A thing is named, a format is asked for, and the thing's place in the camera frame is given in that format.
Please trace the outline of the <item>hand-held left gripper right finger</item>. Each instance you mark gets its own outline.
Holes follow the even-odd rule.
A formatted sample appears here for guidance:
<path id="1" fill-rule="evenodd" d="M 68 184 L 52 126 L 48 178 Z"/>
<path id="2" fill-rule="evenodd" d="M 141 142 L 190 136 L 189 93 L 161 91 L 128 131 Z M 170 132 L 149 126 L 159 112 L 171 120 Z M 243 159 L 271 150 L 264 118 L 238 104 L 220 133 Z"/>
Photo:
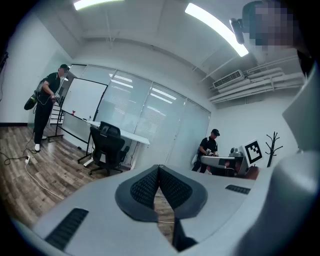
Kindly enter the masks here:
<path id="1" fill-rule="evenodd" d="M 165 165 L 158 166 L 158 183 L 178 220 L 196 217 L 207 202 L 202 184 Z"/>

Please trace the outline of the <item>white wheeled rack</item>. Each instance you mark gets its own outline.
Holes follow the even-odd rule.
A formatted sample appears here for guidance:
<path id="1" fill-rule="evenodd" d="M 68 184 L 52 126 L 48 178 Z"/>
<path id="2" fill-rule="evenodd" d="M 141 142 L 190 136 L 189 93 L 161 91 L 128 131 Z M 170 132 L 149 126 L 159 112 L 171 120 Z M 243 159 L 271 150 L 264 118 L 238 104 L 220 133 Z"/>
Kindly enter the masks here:
<path id="1" fill-rule="evenodd" d="M 53 104 L 51 114 L 49 116 L 49 125 L 62 125 L 64 122 L 65 113 L 62 111 L 58 102 Z"/>

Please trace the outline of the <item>black coat rack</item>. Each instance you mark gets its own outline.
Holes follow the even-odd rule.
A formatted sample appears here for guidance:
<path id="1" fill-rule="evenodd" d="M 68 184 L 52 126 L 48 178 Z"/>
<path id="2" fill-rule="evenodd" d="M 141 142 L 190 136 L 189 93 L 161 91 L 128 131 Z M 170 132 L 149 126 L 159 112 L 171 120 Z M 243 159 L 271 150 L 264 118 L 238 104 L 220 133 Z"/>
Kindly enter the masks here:
<path id="1" fill-rule="evenodd" d="M 267 141 L 265 142 L 267 148 L 269 149 L 269 151 L 265 152 L 268 155 L 267 167 L 269 168 L 272 165 L 273 157 L 277 156 L 276 151 L 283 148 L 283 145 L 276 147 L 276 142 L 280 139 L 276 131 L 273 132 L 273 136 L 268 134 L 266 136 L 270 139 L 270 143 Z"/>

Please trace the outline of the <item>white office desk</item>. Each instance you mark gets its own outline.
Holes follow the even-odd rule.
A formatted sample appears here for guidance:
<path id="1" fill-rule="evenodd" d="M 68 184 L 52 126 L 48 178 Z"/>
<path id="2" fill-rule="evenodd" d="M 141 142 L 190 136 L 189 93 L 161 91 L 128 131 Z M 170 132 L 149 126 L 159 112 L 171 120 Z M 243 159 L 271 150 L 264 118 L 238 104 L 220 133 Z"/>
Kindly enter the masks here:
<path id="1" fill-rule="evenodd" d="M 98 121 L 89 121 L 89 120 L 84 120 L 87 124 L 91 125 L 91 126 L 94 126 L 94 127 L 98 127 L 101 122 L 98 122 Z M 144 145 L 150 145 L 150 142 L 147 138 L 145 137 L 142 137 L 142 136 L 139 136 L 139 135 L 136 135 L 134 133 L 130 133 L 130 132 L 127 132 L 125 130 L 122 130 L 120 129 L 120 135 L 124 138 L 127 138 L 127 139 L 130 139 L 132 141 L 135 141 L 136 142 L 136 147 L 135 147 L 135 151 L 134 153 L 132 154 L 132 161 L 131 163 L 129 164 L 130 165 L 130 170 L 133 170 L 136 166 L 136 162 L 137 162 L 137 159 L 138 159 L 138 156 L 139 156 L 139 153 L 140 153 L 140 149 L 142 147 L 142 144 Z M 91 157 L 91 153 L 87 153 L 85 156 L 79 158 L 77 160 L 77 163 L 80 164 L 80 162 L 87 158 L 87 157 Z M 83 164 L 84 167 L 87 167 L 88 165 L 90 165 L 91 163 L 93 162 L 93 158 L 91 157 L 90 160 L 88 160 L 87 162 L 85 162 Z"/>

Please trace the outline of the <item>black-framed whiteboard on stand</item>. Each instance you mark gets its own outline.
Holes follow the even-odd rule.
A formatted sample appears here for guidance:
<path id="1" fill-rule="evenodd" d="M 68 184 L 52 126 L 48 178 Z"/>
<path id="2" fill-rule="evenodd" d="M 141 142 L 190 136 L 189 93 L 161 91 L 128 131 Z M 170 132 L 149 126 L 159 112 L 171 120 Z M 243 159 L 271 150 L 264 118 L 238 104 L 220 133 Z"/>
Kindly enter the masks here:
<path id="1" fill-rule="evenodd" d="M 62 138 L 82 151 L 90 152 L 90 126 L 84 120 L 101 122 L 106 121 L 108 107 L 106 96 L 110 78 L 94 77 L 77 78 L 70 83 L 65 96 L 59 103 L 64 112 L 63 124 L 56 124 L 54 135 L 50 140 Z"/>

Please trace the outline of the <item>frosted glass partition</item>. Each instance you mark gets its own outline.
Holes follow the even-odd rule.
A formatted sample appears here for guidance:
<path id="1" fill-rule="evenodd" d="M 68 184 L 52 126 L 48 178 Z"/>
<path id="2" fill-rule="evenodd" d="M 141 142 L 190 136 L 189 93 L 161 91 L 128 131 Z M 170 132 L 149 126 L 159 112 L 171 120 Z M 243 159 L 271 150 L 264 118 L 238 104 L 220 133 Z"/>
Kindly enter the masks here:
<path id="1" fill-rule="evenodd" d="M 135 167 L 168 164 L 190 170 L 192 159 L 206 136 L 210 112 L 189 98 L 155 83 L 117 69 L 73 65 L 69 78 L 110 78 L 107 88 L 106 123 L 147 138 Z M 126 139 L 131 164 L 136 141 Z"/>

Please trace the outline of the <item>long ceiling light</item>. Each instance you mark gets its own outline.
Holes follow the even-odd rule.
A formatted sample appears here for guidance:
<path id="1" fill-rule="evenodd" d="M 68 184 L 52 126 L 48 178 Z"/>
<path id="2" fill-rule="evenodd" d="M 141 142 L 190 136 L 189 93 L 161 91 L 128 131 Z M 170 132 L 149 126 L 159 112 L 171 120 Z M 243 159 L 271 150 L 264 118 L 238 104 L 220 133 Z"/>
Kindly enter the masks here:
<path id="1" fill-rule="evenodd" d="M 122 2 L 124 0 L 78 0 L 73 3 L 74 8 L 78 11 L 87 7 L 110 3 L 110 2 Z"/>
<path id="2" fill-rule="evenodd" d="M 189 3 L 185 9 L 185 13 L 198 19 L 217 32 L 225 41 L 228 42 L 240 57 L 244 57 L 249 53 L 243 44 L 238 43 L 235 34 L 223 22 L 206 10 L 193 3 Z"/>

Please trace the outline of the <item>person's black shirt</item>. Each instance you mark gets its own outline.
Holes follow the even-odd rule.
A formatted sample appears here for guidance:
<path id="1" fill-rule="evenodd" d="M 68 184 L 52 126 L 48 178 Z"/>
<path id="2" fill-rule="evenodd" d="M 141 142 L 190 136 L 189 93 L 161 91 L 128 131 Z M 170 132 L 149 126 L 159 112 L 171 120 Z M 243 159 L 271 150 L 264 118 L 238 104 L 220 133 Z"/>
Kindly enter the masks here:
<path id="1" fill-rule="evenodd" d="M 315 60 L 311 56 L 306 55 L 299 50 L 297 50 L 297 56 L 298 56 L 299 64 L 303 74 L 305 76 L 308 76 L 311 69 L 313 68 Z"/>

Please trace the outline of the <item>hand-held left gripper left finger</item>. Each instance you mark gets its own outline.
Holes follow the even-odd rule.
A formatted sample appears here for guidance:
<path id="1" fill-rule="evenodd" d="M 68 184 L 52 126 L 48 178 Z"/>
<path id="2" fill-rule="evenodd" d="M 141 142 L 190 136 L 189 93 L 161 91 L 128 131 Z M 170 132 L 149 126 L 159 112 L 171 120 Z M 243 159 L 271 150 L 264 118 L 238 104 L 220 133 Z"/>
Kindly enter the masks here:
<path id="1" fill-rule="evenodd" d="M 160 186 L 159 166 L 152 167 L 122 182 L 115 191 L 118 207 L 131 219 L 156 223 L 155 195 Z"/>

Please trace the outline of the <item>black office chair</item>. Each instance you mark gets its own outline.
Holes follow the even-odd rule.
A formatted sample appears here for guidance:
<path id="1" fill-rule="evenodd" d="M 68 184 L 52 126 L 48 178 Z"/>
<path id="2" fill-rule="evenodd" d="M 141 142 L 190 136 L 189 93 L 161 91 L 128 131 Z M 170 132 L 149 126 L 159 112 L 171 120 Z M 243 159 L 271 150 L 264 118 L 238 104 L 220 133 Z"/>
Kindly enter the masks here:
<path id="1" fill-rule="evenodd" d="M 125 140 L 121 138 L 120 129 L 102 121 L 98 127 L 93 125 L 90 127 L 90 135 L 94 143 L 91 156 L 97 168 L 90 170 L 88 175 L 91 176 L 93 172 L 99 170 L 106 170 L 108 175 L 110 170 L 122 173 L 118 166 L 121 163 L 121 151 Z"/>

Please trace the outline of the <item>white air conditioner vent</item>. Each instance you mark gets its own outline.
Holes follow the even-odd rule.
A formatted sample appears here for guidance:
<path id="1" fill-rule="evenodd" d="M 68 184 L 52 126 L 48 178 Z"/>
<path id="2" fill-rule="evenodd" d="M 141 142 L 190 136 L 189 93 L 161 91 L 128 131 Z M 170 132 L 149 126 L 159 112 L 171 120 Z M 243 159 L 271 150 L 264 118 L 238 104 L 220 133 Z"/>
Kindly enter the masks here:
<path id="1" fill-rule="evenodd" d="M 237 82 L 241 82 L 245 79 L 244 74 L 242 73 L 241 70 L 236 70 L 224 77 L 222 77 L 221 79 L 215 81 L 213 83 L 212 88 L 214 89 L 222 89 L 224 87 L 227 87 L 229 85 L 235 84 Z"/>

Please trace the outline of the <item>white ceiling pipes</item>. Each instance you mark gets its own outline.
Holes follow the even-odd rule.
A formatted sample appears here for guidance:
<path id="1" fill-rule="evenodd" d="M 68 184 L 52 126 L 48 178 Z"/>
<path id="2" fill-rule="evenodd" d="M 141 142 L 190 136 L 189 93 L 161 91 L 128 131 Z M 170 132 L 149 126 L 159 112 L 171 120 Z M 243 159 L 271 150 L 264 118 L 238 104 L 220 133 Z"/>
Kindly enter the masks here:
<path id="1" fill-rule="evenodd" d="M 300 88 L 305 77 L 299 64 L 298 56 L 292 55 L 273 60 L 242 71 L 244 80 L 221 89 L 210 87 L 213 104 L 254 96 L 267 92 Z"/>

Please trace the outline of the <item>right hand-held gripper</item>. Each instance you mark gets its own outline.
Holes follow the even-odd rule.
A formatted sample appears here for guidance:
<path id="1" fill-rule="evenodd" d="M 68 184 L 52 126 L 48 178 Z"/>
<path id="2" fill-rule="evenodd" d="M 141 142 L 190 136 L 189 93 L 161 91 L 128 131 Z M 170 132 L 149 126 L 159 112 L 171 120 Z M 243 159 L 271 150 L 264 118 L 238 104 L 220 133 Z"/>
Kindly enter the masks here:
<path id="1" fill-rule="evenodd" d="M 202 164 L 209 166 L 213 175 L 245 178 L 257 162 L 263 159 L 258 140 L 252 140 L 239 147 L 233 147 L 228 156 L 204 155 Z"/>

